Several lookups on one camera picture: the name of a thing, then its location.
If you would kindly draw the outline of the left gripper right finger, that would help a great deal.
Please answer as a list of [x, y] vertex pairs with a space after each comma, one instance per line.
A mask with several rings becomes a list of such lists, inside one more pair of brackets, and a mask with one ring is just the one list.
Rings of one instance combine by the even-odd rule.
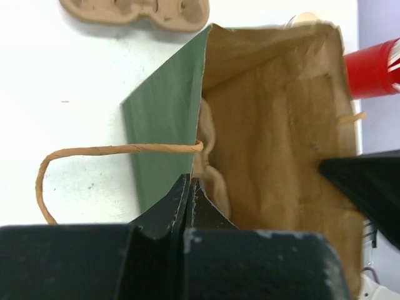
[[240, 230], [191, 182], [184, 299], [349, 299], [340, 260], [316, 232]]

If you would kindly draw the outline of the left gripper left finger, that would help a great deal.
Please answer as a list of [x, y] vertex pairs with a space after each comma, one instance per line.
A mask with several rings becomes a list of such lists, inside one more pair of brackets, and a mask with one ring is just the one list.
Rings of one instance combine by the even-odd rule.
[[184, 174], [129, 223], [1, 228], [2, 299], [179, 299]]

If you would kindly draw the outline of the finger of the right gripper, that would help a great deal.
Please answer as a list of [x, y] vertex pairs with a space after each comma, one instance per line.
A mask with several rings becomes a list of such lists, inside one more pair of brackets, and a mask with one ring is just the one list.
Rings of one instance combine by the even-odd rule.
[[320, 162], [318, 171], [399, 248], [399, 150]]

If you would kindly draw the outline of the brown cardboard cup carrier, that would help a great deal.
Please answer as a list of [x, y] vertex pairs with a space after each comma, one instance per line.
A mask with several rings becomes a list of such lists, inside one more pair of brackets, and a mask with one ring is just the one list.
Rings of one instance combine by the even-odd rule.
[[226, 181], [216, 168], [213, 150], [216, 143], [216, 130], [209, 104], [201, 99], [196, 139], [204, 144], [200, 153], [194, 155], [192, 175], [199, 178], [206, 190], [209, 200], [227, 218], [231, 218], [231, 203]]

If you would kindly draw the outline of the green paper bag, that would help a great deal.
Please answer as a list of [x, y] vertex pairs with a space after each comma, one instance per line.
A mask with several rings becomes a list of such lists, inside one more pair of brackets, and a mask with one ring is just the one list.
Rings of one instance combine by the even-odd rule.
[[190, 40], [122, 103], [128, 143], [48, 155], [36, 179], [43, 200], [49, 163], [68, 156], [129, 153], [140, 207], [148, 209], [193, 171], [201, 99], [216, 130], [213, 157], [231, 218], [241, 229], [315, 231], [341, 259], [351, 299], [361, 290], [363, 217], [318, 173], [329, 156], [355, 156], [343, 42], [328, 22], [269, 29], [212, 25]]

